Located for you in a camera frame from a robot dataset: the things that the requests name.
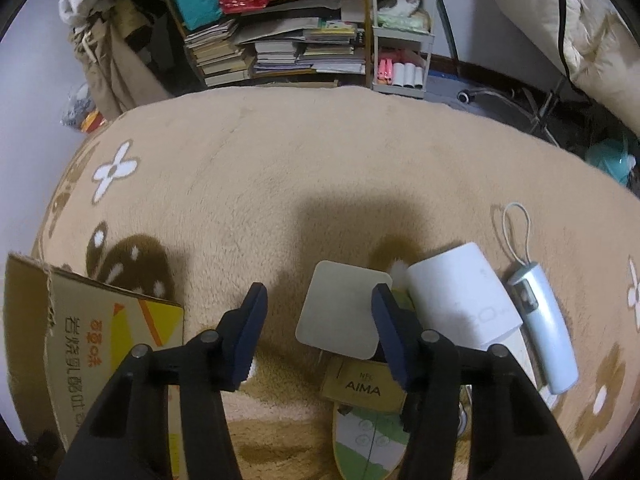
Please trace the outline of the white remote control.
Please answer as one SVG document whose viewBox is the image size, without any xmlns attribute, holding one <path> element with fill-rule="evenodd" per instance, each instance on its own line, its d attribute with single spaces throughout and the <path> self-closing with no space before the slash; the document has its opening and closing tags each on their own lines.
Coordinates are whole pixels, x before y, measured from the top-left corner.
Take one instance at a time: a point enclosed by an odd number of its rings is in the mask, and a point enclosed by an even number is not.
<svg viewBox="0 0 640 480">
<path fill-rule="evenodd" d="M 555 408 L 555 405 L 558 404 L 559 397 L 552 394 L 548 386 L 544 385 L 536 378 L 535 367 L 533 366 L 532 360 L 530 359 L 525 339 L 522 335 L 522 331 L 514 330 L 514 332 L 510 333 L 510 335 L 501 338 L 498 341 L 498 344 L 502 344 L 509 349 L 512 356 L 514 356 L 514 358 L 518 361 L 518 364 L 521 365 L 521 368 L 524 370 L 526 375 L 537 387 L 538 393 L 542 397 L 542 400 L 546 402 L 550 410 L 553 410 Z"/>
</svg>

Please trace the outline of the plastic bag of items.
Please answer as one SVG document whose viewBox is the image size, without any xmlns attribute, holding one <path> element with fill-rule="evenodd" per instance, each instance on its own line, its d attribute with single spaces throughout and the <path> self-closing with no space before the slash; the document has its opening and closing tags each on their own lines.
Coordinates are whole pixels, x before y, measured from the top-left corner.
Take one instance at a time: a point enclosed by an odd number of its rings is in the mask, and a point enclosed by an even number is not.
<svg viewBox="0 0 640 480">
<path fill-rule="evenodd" d="M 88 84 L 79 86 L 64 107 L 61 124 L 82 133 L 92 133 L 106 125 L 106 119 L 96 107 Z"/>
</svg>

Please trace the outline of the teal toy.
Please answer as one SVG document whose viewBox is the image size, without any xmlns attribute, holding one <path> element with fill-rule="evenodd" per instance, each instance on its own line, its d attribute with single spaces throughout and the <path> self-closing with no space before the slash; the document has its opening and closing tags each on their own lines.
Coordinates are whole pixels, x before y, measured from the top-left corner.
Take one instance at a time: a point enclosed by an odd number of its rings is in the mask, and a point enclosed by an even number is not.
<svg viewBox="0 0 640 480">
<path fill-rule="evenodd" d="M 629 183 L 632 170 L 637 165 L 637 159 L 629 151 L 627 141 L 614 139 L 590 146 L 586 151 L 585 161 L 623 186 Z"/>
</svg>

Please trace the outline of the beige hanging coat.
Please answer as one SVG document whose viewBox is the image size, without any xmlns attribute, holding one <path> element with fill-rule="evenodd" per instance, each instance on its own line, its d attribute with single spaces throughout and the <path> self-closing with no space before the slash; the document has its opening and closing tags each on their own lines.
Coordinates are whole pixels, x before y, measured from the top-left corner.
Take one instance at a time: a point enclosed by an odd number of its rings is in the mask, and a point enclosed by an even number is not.
<svg viewBox="0 0 640 480">
<path fill-rule="evenodd" d="M 143 32 L 149 24 L 138 10 L 113 6 L 70 31 L 70 43 L 90 96 L 109 122 L 128 110 L 170 98 L 152 70 L 127 44 L 130 36 Z"/>
</svg>

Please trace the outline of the green oval hand fan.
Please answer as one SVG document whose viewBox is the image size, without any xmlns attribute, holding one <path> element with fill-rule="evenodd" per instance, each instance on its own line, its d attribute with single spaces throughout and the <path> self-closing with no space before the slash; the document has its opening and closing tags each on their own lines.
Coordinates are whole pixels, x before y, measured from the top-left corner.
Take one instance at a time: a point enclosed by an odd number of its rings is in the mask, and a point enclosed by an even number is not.
<svg viewBox="0 0 640 480">
<path fill-rule="evenodd" d="M 335 404 L 333 454 L 346 480 L 390 479 L 404 458 L 409 435 L 398 414 Z"/>
</svg>

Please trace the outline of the wooden bookshelf with books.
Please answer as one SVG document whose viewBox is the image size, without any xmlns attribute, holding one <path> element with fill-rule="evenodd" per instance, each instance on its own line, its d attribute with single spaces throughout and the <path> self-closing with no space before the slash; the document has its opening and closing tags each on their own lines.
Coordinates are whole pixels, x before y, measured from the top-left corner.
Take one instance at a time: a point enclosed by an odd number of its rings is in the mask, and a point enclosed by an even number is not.
<svg viewBox="0 0 640 480">
<path fill-rule="evenodd" d="M 166 3 L 203 88 L 370 84 L 368 0 L 271 0 L 192 32 L 175 1 Z"/>
</svg>

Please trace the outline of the brown cardboard box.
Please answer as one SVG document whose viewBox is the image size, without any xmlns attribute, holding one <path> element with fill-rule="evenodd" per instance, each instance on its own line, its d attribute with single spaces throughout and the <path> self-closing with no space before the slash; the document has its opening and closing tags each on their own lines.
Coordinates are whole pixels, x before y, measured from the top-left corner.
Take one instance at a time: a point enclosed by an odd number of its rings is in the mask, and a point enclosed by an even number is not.
<svg viewBox="0 0 640 480">
<path fill-rule="evenodd" d="M 19 254 L 6 259 L 2 312 L 17 417 L 50 471 L 135 344 L 183 342 L 182 307 Z"/>
</svg>

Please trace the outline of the cream quilted bedding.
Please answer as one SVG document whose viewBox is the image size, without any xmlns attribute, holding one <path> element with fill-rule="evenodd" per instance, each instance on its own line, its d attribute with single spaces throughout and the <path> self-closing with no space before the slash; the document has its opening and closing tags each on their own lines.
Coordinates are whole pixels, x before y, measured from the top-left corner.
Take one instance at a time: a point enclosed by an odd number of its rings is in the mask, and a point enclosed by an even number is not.
<svg viewBox="0 0 640 480">
<path fill-rule="evenodd" d="M 611 0 L 496 0 L 574 86 L 639 132 L 639 44 Z"/>
</svg>

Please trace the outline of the beige patterned plush rug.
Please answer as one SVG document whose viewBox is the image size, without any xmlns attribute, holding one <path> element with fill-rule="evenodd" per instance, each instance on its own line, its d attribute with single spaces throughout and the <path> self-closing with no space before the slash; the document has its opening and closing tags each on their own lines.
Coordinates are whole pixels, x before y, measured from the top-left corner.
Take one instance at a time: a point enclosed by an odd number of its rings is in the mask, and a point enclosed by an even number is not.
<svg viewBox="0 0 640 480">
<path fill-rule="evenodd" d="M 335 479 L 324 357 L 295 327 L 316 264 L 386 271 L 466 242 L 498 275 L 529 248 L 574 344 L 552 411 L 585 476 L 639 411 L 639 202 L 577 156 L 493 120 L 363 88 L 225 88 L 123 114 L 81 145 L 34 253 L 165 298 L 184 333 L 254 282 L 254 370 L 224 397 L 247 479 Z"/>
</svg>

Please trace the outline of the grey square flat pad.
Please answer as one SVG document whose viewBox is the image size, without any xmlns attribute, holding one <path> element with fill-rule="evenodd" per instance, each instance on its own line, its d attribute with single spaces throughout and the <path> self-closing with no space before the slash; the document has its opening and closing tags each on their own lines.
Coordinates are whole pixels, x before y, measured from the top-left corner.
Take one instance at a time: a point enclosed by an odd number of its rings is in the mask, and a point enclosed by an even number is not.
<svg viewBox="0 0 640 480">
<path fill-rule="evenodd" d="M 368 360 L 380 337 L 371 311 L 376 285 L 392 286 L 390 274 L 329 260 L 314 268 L 295 337 L 322 351 Z"/>
</svg>

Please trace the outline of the white square box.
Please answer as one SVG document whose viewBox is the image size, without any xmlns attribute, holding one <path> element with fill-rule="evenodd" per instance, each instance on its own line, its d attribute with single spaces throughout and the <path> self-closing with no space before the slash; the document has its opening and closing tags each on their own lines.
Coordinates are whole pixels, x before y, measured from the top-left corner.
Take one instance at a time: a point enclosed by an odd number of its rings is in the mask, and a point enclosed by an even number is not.
<svg viewBox="0 0 640 480">
<path fill-rule="evenodd" d="M 522 319 L 484 254 L 466 243 L 408 267 L 408 292 L 425 328 L 461 347 L 526 350 Z"/>
</svg>

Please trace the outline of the brown AIMA card box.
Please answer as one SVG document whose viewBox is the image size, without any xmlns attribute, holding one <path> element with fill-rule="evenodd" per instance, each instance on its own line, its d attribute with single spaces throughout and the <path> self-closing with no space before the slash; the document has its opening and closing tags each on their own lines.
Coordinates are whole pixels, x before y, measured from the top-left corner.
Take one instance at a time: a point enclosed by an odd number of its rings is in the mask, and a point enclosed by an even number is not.
<svg viewBox="0 0 640 480">
<path fill-rule="evenodd" d="M 335 403 L 399 414 L 406 394 L 385 363 L 331 356 L 320 394 Z"/>
</svg>

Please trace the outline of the white plastic storage cart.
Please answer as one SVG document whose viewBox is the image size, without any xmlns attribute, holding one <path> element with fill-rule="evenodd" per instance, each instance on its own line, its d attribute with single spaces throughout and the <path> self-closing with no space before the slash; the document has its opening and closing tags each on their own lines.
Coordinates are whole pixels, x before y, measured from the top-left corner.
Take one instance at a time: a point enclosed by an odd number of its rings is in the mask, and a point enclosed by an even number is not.
<svg viewBox="0 0 640 480">
<path fill-rule="evenodd" d="M 368 0 L 370 88 L 422 100 L 435 42 L 437 0 Z"/>
</svg>

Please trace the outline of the light blue portable device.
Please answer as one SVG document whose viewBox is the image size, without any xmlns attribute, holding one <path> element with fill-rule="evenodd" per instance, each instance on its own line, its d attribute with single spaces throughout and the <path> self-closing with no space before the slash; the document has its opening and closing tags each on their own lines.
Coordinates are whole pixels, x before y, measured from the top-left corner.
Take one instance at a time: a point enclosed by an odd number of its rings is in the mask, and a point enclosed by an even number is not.
<svg viewBox="0 0 640 480">
<path fill-rule="evenodd" d="M 512 208 L 518 208 L 526 221 L 524 256 L 521 257 L 512 245 L 506 227 L 506 217 Z M 551 394 L 559 396 L 577 384 L 579 370 L 570 340 L 570 332 L 563 318 L 558 300 L 544 273 L 544 268 L 530 255 L 529 237 L 532 220 L 526 207 L 520 202 L 507 203 L 501 215 L 501 227 L 506 248 L 520 265 L 506 280 L 506 290 L 526 326 L 529 339 L 537 353 L 538 363 L 544 372 Z"/>
</svg>

